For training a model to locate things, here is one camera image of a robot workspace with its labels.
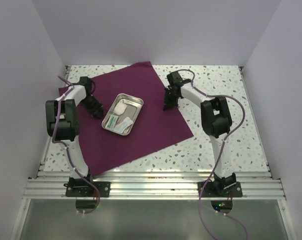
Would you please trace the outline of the white gauze pad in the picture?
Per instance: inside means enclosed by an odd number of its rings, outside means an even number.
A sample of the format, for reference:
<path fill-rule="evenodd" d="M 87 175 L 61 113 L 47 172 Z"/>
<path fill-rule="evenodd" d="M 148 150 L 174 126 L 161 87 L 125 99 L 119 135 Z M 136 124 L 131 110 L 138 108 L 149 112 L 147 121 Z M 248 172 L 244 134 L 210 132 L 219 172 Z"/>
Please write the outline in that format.
<path fill-rule="evenodd" d="M 119 102 L 114 108 L 114 113 L 116 115 L 122 115 L 125 112 L 126 108 L 127 105 L 125 103 Z"/>

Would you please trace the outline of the clear plastic syringe packet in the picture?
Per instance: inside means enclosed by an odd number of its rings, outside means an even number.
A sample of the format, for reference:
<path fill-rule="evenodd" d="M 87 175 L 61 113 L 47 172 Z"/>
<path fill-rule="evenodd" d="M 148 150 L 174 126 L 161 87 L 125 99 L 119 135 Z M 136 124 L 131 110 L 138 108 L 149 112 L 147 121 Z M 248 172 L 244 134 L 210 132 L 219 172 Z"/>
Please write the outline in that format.
<path fill-rule="evenodd" d="M 115 132 L 123 133 L 132 124 L 133 121 L 129 117 L 126 117 L 121 123 L 116 125 L 113 130 Z"/>

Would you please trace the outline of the purple cloth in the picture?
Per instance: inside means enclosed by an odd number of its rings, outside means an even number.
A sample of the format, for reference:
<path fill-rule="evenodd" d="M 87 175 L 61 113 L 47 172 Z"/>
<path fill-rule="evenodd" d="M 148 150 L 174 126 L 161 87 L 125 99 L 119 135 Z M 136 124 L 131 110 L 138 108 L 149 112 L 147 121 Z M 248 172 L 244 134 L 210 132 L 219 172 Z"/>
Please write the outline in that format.
<path fill-rule="evenodd" d="M 103 117 L 92 117 L 82 104 L 76 108 L 79 135 L 67 141 L 74 168 L 84 163 L 92 175 L 98 175 L 193 136 L 178 109 L 163 110 L 165 87 L 150 62 L 92 80 Z"/>

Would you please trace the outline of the green white suture packet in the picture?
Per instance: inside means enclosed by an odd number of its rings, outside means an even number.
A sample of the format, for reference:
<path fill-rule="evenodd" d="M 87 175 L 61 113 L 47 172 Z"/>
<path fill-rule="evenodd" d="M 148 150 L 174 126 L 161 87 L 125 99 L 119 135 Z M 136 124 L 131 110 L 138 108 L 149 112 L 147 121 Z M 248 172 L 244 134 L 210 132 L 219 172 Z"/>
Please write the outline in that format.
<path fill-rule="evenodd" d="M 116 123 L 118 121 L 118 116 L 117 115 L 111 115 L 105 125 L 106 128 L 114 128 L 116 126 Z"/>

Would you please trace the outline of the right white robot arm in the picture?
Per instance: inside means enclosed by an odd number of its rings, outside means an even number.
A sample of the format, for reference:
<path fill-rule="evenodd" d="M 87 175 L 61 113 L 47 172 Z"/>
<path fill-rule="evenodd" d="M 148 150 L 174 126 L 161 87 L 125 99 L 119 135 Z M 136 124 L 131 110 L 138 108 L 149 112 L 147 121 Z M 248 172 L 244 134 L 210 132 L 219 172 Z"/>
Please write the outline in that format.
<path fill-rule="evenodd" d="M 237 183 L 225 140 L 233 124 L 228 102 L 224 96 L 203 93 L 194 86 L 193 79 L 183 79 L 178 71 L 169 73 L 167 80 L 169 85 L 165 87 L 163 110 L 176 108 L 179 99 L 191 101 L 200 108 L 202 129 L 212 144 L 214 180 L 203 184 L 204 193 L 225 196 Z"/>

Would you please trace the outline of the steel instrument tray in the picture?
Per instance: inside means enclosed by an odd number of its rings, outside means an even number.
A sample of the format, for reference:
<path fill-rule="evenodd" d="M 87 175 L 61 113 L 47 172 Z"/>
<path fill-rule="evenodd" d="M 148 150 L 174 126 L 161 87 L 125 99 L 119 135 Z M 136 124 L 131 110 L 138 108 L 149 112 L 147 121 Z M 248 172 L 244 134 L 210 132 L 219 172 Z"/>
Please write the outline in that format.
<path fill-rule="evenodd" d="M 127 108 L 122 115 L 116 115 L 114 113 L 114 108 L 118 103 L 124 103 L 127 105 Z M 130 134 L 143 105 L 144 105 L 144 101 L 140 98 L 133 97 L 133 96 L 125 94 L 125 93 L 119 94 L 115 98 L 115 100 L 114 100 L 113 104 L 111 105 L 110 109 L 108 110 L 104 120 L 102 121 L 102 124 L 101 124 L 102 128 L 104 130 L 110 131 L 112 133 L 115 133 L 115 134 L 118 134 L 121 136 L 127 136 L 128 134 Z M 111 115 L 118 116 L 118 121 L 117 121 L 116 125 L 121 123 L 126 117 L 129 117 L 133 121 L 133 124 L 131 126 L 129 126 L 123 133 L 115 132 L 113 130 L 114 128 L 105 127 L 105 125 Z"/>

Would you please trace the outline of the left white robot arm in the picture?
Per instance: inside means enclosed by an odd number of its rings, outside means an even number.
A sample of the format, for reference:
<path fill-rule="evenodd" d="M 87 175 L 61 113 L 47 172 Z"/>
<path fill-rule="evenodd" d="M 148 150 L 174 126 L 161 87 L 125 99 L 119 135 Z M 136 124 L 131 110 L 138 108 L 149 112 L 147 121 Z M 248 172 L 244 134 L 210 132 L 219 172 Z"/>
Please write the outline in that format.
<path fill-rule="evenodd" d="M 89 167 L 79 145 L 80 120 L 77 107 L 82 105 L 91 117 L 101 119 L 103 105 L 93 96 L 95 83 L 91 78 L 82 76 L 74 84 L 62 77 L 60 79 L 68 85 L 68 89 L 55 100 L 46 101 L 46 130 L 52 143 L 59 144 L 66 151 L 71 184 L 79 179 L 77 190 L 87 197 L 93 194 L 95 184 L 90 181 Z"/>

